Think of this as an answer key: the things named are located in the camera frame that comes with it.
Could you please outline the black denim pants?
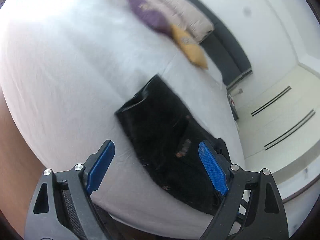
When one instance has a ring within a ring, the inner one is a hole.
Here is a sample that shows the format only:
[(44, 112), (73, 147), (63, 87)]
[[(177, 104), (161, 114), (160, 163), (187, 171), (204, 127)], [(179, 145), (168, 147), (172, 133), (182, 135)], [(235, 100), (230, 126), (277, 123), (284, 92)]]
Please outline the black denim pants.
[(217, 154), (230, 161), (226, 143), (194, 119), (159, 75), (115, 115), (138, 160), (159, 187), (193, 209), (216, 214), (222, 194), (212, 184), (198, 149), (206, 140)]

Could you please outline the white wardrobe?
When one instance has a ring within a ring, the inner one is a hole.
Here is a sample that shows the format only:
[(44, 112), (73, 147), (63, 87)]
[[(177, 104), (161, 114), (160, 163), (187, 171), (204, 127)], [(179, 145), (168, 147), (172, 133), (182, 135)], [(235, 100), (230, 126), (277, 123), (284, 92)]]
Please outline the white wardrobe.
[(273, 174), (283, 200), (319, 176), (319, 77), (296, 66), (238, 109), (246, 168)]

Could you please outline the dark bedside table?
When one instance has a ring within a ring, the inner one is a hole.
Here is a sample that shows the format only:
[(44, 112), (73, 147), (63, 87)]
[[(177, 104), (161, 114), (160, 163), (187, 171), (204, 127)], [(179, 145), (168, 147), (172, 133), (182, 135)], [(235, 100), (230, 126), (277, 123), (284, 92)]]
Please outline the dark bedside table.
[(231, 107), (231, 111), (232, 111), (232, 115), (235, 121), (238, 121), (239, 116), (238, 116), (238, 112), (236, 110), (236, 106), (235, 106), (235, 102), (234, 102), (234, 97), (237, 96), (238, 94), (241, 94), (242, 90), (238, 90), (236, 92), (228, 92), (227, 93), (227, 98), (228, 98), (228, 102), (229, 105)]

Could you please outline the white bed with sheet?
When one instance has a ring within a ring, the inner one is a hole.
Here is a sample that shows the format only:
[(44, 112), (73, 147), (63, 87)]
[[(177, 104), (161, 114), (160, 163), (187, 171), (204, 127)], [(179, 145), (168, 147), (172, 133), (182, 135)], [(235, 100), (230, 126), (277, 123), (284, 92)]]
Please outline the white bed with sheet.
[(221, 73), (208, 65), (193, 66), (126, 0), (6, 0), (1, 8), (1, 87), (28, 146), (46, 167), (64, 171), (112, 140), (116, 155), (93, 202), (156, 235), (198, 239), (212, 217), (151, 180), (115, 111), (159, 74), (244, 166)]

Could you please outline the dark grey headboard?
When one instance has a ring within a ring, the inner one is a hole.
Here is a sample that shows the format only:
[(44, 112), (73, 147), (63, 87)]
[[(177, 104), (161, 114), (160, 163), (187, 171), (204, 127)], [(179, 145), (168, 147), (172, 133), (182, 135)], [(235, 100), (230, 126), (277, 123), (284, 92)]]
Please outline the dark grey headboard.
[(214, 30), (200, 43), (222, 74), (228, 90), (252, 74), (251, 63), (237, 39), (200, 0), (188, 0), (212, 22)]

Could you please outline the yellow cushion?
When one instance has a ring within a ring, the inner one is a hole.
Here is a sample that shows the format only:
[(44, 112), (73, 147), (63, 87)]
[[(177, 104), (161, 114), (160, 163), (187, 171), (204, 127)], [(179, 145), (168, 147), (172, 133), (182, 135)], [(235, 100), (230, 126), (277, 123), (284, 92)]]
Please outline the yellow cushion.
[(187, 31), (174, 24), (170, 25), (170, 29), (173, 41), (187, 57), (189, 62), (201, 69), (208, 69), (204, 52), (193, 37)]

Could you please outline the folded beige duvet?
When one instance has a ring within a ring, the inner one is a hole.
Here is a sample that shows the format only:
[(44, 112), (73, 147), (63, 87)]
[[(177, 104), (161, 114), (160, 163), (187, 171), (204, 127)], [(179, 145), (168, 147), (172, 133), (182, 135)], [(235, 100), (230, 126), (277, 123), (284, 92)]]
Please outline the folded beige duvet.
[(188, 0), (146, 1), (162, 12), (169, 23), (188, 31), (198, 43), (214, 31), (214, 25), (209, 18)]

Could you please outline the purple cushion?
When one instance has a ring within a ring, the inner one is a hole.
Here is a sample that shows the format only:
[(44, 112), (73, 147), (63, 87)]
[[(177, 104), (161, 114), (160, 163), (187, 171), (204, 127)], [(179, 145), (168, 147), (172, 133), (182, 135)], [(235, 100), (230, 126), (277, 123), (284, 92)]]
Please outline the purple cushion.
[(172, 37), (171, 27), (165, 16), (146, 0), (128, 0), (131, 11), (152, 30)]

